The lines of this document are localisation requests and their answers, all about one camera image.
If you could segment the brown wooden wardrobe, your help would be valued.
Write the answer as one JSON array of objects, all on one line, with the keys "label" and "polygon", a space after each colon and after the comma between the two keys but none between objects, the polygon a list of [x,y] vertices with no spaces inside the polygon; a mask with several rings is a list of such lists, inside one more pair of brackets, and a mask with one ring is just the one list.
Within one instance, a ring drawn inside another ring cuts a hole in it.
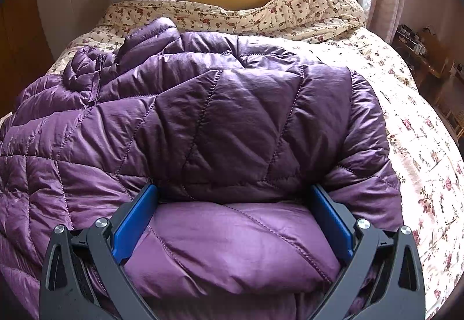
[{"label": "brown wooden wardrobe", "polygon": [[13,108],[21,91],[53,64],[37,0],[1,2],[1,114]]}]

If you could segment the wooden side table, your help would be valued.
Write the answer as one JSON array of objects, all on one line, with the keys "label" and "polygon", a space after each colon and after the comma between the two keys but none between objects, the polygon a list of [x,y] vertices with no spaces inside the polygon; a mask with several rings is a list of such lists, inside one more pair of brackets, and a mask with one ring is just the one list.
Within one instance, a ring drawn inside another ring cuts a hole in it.
[{"label": "wooden side table", "polygon": [[392,47],[407,64],[417,88],[431,78],[443,82],[451,74],[454,61],[429,28],[413,32],[406,25],[400,25]]}]

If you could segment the purple quilted down jacket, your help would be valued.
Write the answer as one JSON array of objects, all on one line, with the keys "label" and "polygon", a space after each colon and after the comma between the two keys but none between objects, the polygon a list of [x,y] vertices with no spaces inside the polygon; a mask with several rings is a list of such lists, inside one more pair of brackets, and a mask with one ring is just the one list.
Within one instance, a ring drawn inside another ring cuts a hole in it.
[{"label": "purple quilted down jacket", "polygon": [[377,228],[403,224],[359,73],[160,18],[118,50],[79,49],[1,125],[1,275],[27,315],[53,228],[87,228],[147,183],[160,204],[125,270],[163,319],[306,319],[340,271],[313,183]]}]

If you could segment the small-floral cream pillow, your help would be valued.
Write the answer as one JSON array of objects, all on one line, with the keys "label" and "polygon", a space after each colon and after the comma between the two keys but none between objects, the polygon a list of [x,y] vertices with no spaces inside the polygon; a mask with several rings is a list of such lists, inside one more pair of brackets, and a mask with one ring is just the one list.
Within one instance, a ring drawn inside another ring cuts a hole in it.
[{"label": "small-floral cream pillow", "polygon": [[181,31],[225,32],[319,43],[366,24],[356,0],[271,0],[249,10],[179,0],[132,0],[109,6],[98,25],[127,36],[167,17]]}]

